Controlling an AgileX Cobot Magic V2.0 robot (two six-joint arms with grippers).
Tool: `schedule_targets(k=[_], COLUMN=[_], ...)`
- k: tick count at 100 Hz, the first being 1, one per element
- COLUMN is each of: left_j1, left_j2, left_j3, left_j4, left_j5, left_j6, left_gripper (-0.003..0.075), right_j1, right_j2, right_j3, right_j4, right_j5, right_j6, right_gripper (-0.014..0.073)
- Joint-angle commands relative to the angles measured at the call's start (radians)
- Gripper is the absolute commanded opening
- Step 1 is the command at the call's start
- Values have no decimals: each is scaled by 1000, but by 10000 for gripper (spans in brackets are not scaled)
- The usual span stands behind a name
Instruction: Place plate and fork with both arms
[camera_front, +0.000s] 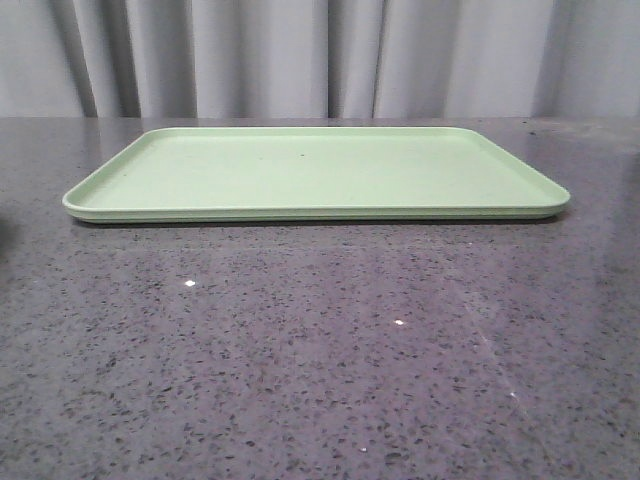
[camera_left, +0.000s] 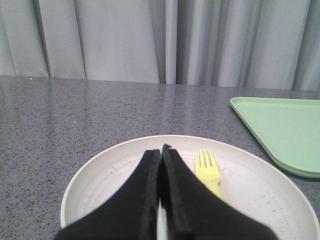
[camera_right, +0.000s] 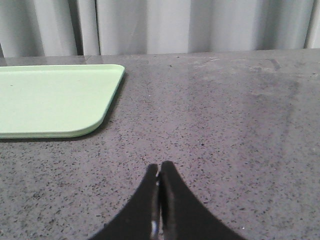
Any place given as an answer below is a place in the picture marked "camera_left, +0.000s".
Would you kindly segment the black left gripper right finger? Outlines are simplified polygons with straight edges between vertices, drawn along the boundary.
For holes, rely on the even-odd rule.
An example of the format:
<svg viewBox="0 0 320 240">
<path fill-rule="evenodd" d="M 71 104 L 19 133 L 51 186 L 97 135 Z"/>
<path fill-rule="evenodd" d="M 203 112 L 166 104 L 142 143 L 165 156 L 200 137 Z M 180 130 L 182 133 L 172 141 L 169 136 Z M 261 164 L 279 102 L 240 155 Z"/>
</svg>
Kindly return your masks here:
<svg viewBox="0 0 320 240">
<path fill-rule="evenodd" d="M 170 240 L 276 240 L 266 225 L 210 192 L 176 149 L 165 144 L 161 160 L 161 202 Z"/>
</svg>

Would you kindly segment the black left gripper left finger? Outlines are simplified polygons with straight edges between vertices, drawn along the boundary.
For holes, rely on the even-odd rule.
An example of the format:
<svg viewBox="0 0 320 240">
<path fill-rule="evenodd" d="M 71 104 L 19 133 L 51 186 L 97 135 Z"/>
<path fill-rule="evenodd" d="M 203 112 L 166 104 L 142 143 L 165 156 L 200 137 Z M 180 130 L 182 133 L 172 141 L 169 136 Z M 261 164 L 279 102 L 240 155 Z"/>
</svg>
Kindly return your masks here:
<svg viewBox="0 0 320 240">
<path fill-rule="evenodd" d="M 63 228 L 57 240 L 155 240 L 159 150 L 144 152 L 126 182 L 90 214 Z"/>
</svg>

